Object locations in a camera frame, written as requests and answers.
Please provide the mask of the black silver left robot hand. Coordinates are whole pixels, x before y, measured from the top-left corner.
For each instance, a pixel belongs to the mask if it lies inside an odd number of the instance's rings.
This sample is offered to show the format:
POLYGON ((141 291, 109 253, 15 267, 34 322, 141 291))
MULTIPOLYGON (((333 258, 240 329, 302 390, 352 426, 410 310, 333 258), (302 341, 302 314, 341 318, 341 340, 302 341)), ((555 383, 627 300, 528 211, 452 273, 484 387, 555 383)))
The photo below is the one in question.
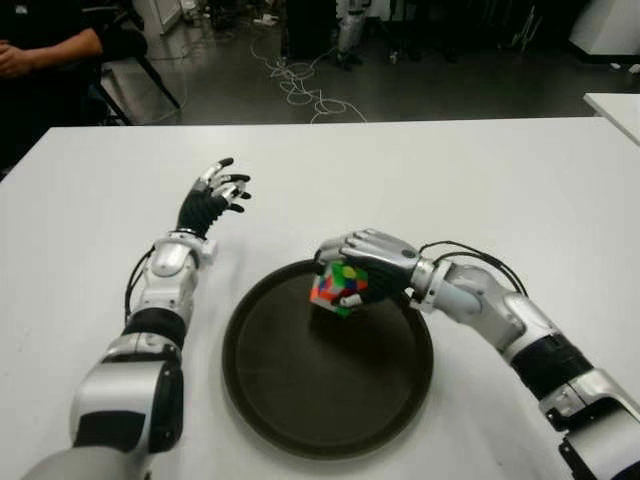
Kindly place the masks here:
POLYGON ((186 231, 205 239, 214 222, 227 211, 243 213, 239 200, 248 200, 251 194, 246 185, 251 177, 246 174, 228 174, 223 170, 234 163, 227 157, 210 165, 193 183, 178 213, 176 230, 186 231))

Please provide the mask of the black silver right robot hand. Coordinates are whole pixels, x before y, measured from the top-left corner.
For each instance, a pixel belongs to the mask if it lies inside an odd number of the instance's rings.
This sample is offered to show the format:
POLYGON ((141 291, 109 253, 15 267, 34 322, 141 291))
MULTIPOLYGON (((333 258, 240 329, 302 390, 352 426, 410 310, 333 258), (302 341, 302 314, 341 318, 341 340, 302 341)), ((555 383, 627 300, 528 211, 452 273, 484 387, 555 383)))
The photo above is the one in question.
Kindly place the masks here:
POLYGON ((319 267, 340 261, 363 270, 367 286, 335 303, 353 309, 393 297, 412 286, 414 270, 420 262, 418 250, 407 242, 373 229, 350 232, 324 241, 315 253, 319 267))

